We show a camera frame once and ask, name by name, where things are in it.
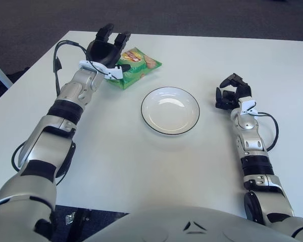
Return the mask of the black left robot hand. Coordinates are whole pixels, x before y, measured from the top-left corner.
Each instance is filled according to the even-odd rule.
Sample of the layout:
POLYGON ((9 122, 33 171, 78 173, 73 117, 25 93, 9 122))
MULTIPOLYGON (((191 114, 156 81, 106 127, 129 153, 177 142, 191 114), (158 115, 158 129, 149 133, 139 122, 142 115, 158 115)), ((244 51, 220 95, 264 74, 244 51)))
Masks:
POLYGON ((109 23, 99 29, 95 39, 89 44, 86 50, 88 55, 87 60, 101 63, 110 69, 116 66, 131 33, 128 31, 119 33, 114 43, 109 43, 109 36, 113 28, 114 25, 109 23))

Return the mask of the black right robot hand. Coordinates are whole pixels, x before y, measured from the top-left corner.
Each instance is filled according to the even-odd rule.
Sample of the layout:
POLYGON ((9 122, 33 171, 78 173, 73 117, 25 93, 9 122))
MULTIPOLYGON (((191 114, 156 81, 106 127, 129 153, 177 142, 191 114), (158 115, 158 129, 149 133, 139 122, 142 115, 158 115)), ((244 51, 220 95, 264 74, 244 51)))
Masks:
POLYGON ((248 83, 245 83, 239 75, 236 73, 231 74, 224 79, 220 86, 216 88, 216 103, 215 107, 223 110, 233 110, 239 108, 238 101, 240 98, 252 97, 251 88, 248 83), (221 89, 232 86, 235 87, 235 91, 228 91, 221 89))

